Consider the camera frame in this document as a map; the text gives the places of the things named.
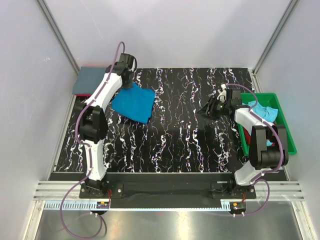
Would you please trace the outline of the bright blue t shirt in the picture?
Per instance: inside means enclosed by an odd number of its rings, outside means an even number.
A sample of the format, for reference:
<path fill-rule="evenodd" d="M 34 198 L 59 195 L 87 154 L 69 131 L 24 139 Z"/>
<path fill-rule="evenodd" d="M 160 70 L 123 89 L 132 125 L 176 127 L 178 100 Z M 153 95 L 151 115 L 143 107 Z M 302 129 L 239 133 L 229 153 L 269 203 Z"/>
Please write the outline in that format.
<path fill-rule="evenodd" d="M 156 94 L 151 89 L 141 88 L 136 83 L 122 89 L 111 102 L 111 108 L 124 117 L 147 124 L 152 116 Z"/>

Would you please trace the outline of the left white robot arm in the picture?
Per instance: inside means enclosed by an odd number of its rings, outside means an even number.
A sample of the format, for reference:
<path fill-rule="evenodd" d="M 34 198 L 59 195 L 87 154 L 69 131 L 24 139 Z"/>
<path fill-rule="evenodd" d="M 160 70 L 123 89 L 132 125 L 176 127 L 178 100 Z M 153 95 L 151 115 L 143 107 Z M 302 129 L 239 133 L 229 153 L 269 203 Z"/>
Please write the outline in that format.
<path fill-rule="evenodd" d="M 75 106 L 79 113 L 75 136 L 85 148 L 87 162 L 84 180 L 80 181 L 81 199 L 103 198 L 110 193 L 103 157 L 103 145 L 108 133 L 105 110 L 119 89 L 128 89 L 133 85 L 132 74 L 136 69 L 136 58 L 121 53 L 119 60 L 105 69 L 101 83 L 93 94 L 84 103 Z"/>

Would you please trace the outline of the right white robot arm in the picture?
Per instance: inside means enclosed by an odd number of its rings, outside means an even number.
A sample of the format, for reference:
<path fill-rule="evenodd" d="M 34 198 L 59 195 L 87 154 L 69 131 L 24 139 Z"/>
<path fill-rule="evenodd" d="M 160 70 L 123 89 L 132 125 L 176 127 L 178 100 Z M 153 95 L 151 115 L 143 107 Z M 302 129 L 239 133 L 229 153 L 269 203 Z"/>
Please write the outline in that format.
<path fill-rule="evenodd" d="M 257 99 L 253 105 L 244 104 L 242 88 L 242 85 L 236 83 L 222 84 L 197 112 L 210 120 L 228 116 L 250 134 L 249 160 L 231 174 L 224 189 L 225 193 L 235 199 L 252 191 L 262 176 L 277 172 L 289 161 L 286 127 L 258 115 L 254 110 L 259 103 Z"/>

